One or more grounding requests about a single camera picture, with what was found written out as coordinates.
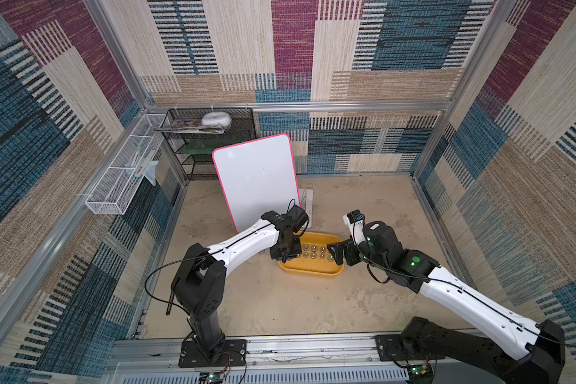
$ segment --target black mounting plate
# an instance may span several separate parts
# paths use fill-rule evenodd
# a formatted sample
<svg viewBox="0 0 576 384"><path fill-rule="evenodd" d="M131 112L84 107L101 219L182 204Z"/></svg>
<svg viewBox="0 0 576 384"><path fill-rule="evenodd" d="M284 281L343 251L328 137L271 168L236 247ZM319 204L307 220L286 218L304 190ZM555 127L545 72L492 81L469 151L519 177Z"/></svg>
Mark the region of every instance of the black mounting plate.
<svg viewBox="0 0 576 384"><path fill-rule="evenodd" d="M406 356L403 352L401 335L376 335L375 347L380 356L380 361L392 361L395 359L400 364L405 360L426 360L427 354L417 352L415 356ZM444 355L429 354L429 360L445 359Z"/></svg>
<svg viewBox="0 0 576 384"><path fill-rule="evenodd" d="M224 352L230 355L230 366L242 367L246 364L244 355L247 351L247 341L245 339L231 339L224 342ZM181 343L181 354L179 355L180 368L202 368L202 367L223 367L227 362L226 353L223 353L217 361L208 361L198 351L195 342L184 340Z"/></svg>

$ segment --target aluminum rail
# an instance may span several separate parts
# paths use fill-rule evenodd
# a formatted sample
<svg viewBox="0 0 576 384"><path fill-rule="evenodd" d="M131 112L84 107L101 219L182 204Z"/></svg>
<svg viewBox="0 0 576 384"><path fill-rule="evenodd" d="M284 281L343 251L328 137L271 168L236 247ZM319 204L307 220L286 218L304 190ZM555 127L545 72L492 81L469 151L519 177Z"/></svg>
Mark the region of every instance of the aluminum rail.
<svg viewBox="0 0 576 384"><path fill-rule="evenodd" d="M152 102L139 76L132 68L132 64L126 55L119 37L115 34L115 28L107 10L103 6L102 0L84 0L85 7L90 12L98 31L107 44L108 51L113 56L117 68L122 73L126 85L130 89L134 100L139 105L139 109L145 109Z"/></svg>
<svg viewBox="0 0 576 384"><path fill-rule="evenodd" d="M372 101L302 101L285 103L177 103L148 107L148 113L166 113L176 108L252 108L254 112L324 112L324 111L413 111L445 110L448 99L372 100Z"/></svg>
<svg viewBox="0 0 576 384"><path fill-rule="evenodd" d="M104 157L102 163L87 183L75 196L70 206L64 211L52 231L45 237L38 250L32 255L26 266L15 278L13 284L0 299L0 345L15 324L28 301L38 291L54 261L60 256L75 231L90 212L85 205L87 195L100 180L104 170L111 164L115 155L128 139L130 132L137 126L142 115L137 115L123 134Z"/></svg>
<svg viewBox="0 0 576 384"><path fill-rule="evenodd" d="M477 329L461 332L482 335ZM385 365L380 361L376 335L401 332L359 332L346 334L274 335L227 337L246 339L247 370L277 367L332 367ZM106 375L125 373L201 371L177 367L183 339L118 340L109 355Z"/></svg>

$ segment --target concrete floor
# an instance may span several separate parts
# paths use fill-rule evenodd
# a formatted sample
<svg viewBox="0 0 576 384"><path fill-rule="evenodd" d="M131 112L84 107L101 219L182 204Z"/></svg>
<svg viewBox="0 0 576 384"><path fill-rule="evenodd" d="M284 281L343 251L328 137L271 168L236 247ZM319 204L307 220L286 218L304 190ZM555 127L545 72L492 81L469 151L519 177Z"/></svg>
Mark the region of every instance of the concrete floor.
<svg viewBox="0 0 576 384"><path fill-rule="evenodd" d="M300 178L314 190L312 232L349 237L341 217L360 210L366 221L392 226L404 248L421 250L448 266L407 176ZM194 243L207 246L236 234L219 181L190 183L164 263L184 257ZM161 271L155 296L169 297L177 270ZM384 273L374 270L381 279ZM145 318L142 338L184 337L186 314L155 300ZM473 328L443 306L392 282L379 284L364 264L346 266L336 278L283 272L268 250L241 264L226 280L218 308L227 335L272 335L402 330L413 316L449 328Z"/></svg>

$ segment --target patterned fabric wall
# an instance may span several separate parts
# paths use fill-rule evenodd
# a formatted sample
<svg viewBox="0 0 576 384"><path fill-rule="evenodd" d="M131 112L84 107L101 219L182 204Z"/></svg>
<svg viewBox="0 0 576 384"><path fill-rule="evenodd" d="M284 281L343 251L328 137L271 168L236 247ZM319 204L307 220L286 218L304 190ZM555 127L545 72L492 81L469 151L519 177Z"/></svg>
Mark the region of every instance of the patterned fabric wall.
<svg viewBox="0 0 576 384"><path fill-rule="evenodd" d="M576 343L576 1L519 0L492 46L420 183L470 282Z"/></svg>
<svg viewBox="0 0 576 384"><path fill-rule="evenodd" d="M106 0L156 103L440 99L494 0ZM299 173L409 171L439 111L264 113Z"/></svg>
<svg viewBox="0 0 576 384"><path fill-rule="evenodd" d="M123 216L88 213L0 347L0 384L96 383L127 336L180 183L157 154Z"/></svg>
<svg viewBox="0 0 576 384"><path fill-rule="evenodd" d="M0 299L137 111L82 0L0 0ZM0 347L0 383L100 376L176 198L169 159L128 214L85 218Z"/></svg>
<svg viewBox="0 0 576 384"><path fill-rule="evenodd" d="M82 0L0 0L0 298L137 111Z"/></svg>
<svg viewBox="0 0 576 384"><path fill-rule="evenodd" d="M372 173L412 170L439 113L266 112L254 118L260 136L291 137L299 174Z"/></svg>

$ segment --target white mesh basket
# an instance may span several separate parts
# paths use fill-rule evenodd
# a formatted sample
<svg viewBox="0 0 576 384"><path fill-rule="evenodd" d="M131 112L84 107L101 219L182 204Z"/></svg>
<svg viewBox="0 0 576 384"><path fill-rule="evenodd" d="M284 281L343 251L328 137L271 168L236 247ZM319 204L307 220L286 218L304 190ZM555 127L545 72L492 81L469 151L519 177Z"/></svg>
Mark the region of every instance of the white mesh basket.
<svg viewBox="0 0 576 384"><path fill-rule="evenodd" d="M154 131L164 120L162 114L147 114L132 130L109 167L85 201L94 214L124 214L143 180L142 171L162 143Z"/></svg>

